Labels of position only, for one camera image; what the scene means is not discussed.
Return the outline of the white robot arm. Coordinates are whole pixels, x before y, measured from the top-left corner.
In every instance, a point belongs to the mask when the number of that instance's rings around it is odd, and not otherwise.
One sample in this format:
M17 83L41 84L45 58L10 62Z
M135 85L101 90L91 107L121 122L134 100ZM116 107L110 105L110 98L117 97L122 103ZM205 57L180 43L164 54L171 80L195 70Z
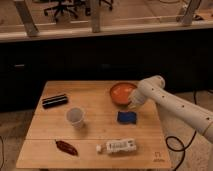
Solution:
M148 98L171 111L213 144L213 112L164 90L165 80L156 75L142 79L129 96L133 106L143 105Z

